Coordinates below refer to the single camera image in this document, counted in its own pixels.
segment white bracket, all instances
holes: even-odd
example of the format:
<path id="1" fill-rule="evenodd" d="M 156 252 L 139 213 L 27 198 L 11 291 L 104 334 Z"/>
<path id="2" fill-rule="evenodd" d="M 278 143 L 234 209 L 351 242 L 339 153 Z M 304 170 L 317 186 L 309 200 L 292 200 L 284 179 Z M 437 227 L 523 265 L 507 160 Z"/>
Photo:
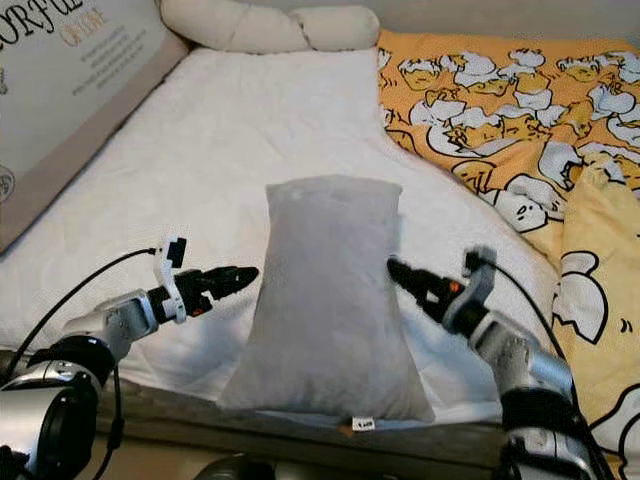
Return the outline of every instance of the white bracket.
<path id="1" fill-rule="evenodd" d="M 153 273 L 155 273 L 158 283 L 169 294 L 169 298 L 162 302 L 164 314 L 176 323 L 184 322 L 187 319 L 187 312 L 171 269 L 182 266 L 186 244 L 187 241 L 184 238 L 175 235 L 165 237 L 156 249 L 153 264 Z"/>

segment white bed sheet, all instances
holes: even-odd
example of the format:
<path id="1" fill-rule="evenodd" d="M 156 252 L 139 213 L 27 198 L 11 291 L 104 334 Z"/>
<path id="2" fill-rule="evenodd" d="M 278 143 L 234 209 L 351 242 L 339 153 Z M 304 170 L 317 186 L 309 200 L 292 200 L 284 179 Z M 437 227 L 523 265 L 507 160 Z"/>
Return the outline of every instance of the white bed sheet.
<path id="1" fill-rule="evenodd" d="M 462 252 L 498 249 L 550 312 L 556 274 L 488 205 L 397 147 L 379 118 L 373 50 L 251 56 L 200 49 L 138 109 L 100 155 L 0 258 L 0 343 L 15 347 L 81 278 L 163 233 L 189 240 L 185 267 L 262 267 L 269 233 L 265 185 L 342 173 L 402 185 L 400 256 L 458 277 Z M 103 275 L 64 307 L 34 344 L 97 303 L 152 288 L 151 257 Z M 247 339 L 259 281 L 184 325 L 134 345 L 123 377 L 215 400 Z M 436 422 L 495 418 L 491 372 L 399 293 L 408 342 Z M 541 334 L 531 309 L 501 278 L 489 305 Z"/>

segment yellow blanket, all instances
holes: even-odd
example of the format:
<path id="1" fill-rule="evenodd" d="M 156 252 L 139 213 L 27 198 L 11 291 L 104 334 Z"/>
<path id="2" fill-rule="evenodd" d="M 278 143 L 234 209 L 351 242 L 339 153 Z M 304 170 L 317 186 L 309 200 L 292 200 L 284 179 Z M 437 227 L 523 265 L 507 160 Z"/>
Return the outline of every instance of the yellow blanket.
<path id="1" fill-rule="evenodd" d="M 553 329 L 583 412 L 617 474 L 639 472 L 640 55 L 619 41 L 386 31 L 378 47 L 389 136 L 557 268 Z"/>

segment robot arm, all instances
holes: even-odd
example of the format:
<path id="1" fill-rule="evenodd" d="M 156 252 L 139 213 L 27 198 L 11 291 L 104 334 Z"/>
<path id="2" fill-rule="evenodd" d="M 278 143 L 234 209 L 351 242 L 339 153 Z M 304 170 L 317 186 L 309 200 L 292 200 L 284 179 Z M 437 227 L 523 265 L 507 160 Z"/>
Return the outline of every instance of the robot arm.
<path id="1" fill-rule="evenodd" d="M 493 289 L 495 259 L 495 251 L 486 247 L 467 252 L 466 287 L 395 259 L 387 266 L 431 318 L 449 333 L 462 334 L 491 366 L 507 433 L 498 478 L 600 479 L 596 452 L 585 443 L 586 422 L 572 400 L 569 365 L 544 351 L 512 319 L 484 307 Z"/>
<path id="2" fill-rule="evenodd" d="M 156 250 L 161 286 L 70 320 L 58 342 L 35 352 L 27 371 L 0 389 L 0 480 L 74 478 L 91 456 L 102 387 L 132 343 L 165 322 L 211 310 L 204 292 L 218 300 L 258 275 L 252 267 L 222 267 L 174 278 L 171 268 L 181 266 L 185 245 L 172 238 Z"/>

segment pillow tag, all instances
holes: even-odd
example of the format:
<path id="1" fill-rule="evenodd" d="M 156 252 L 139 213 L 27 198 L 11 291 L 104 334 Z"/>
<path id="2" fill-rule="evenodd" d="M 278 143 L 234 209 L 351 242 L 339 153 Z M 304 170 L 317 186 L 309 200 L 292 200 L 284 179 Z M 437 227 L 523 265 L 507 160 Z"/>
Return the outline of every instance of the pillow tag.
<path id="1" fill-rule="evenodd" d="M 354 432 L 370 432 L 375 429 L 373 417 L 353 417 L 351 420 L 351 430 Z"/>

